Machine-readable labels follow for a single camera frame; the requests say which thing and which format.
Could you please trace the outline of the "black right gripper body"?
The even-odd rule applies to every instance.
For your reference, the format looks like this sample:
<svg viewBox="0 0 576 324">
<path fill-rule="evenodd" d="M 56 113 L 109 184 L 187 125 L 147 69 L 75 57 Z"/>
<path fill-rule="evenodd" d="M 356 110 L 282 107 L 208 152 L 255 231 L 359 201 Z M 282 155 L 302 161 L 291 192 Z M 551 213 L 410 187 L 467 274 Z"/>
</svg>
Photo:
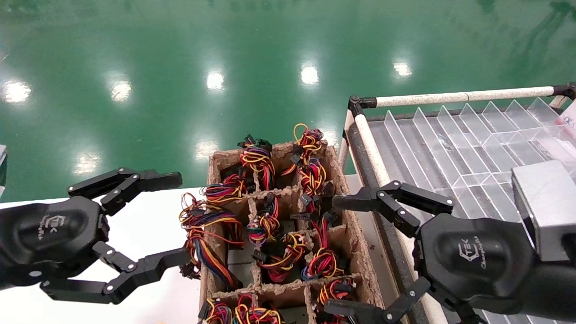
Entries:
<svg viewBox="0 0 576 324">
<path fill-rule="evenodd" d="M 451 311 L 465 306 L 519 313 L 521 285 L 537 254 L 521 223 L 442 213 L 416 232 L 415 270 Z"/>
</svg>

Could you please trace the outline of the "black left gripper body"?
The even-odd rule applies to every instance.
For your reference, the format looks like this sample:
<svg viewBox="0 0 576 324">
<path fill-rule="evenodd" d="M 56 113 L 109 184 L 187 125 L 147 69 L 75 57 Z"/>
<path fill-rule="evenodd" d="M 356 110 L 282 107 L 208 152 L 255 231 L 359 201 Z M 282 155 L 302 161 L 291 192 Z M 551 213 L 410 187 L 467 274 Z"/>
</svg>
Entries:
<svg viewBox="0 0 576 324">
<path fill-rule="evenodd" d="M 98 260 L 93 246 L 108 233 L 102 207 L 85 197 L 1 209 L 1 287 L 80 275 Z"/>
</svg>

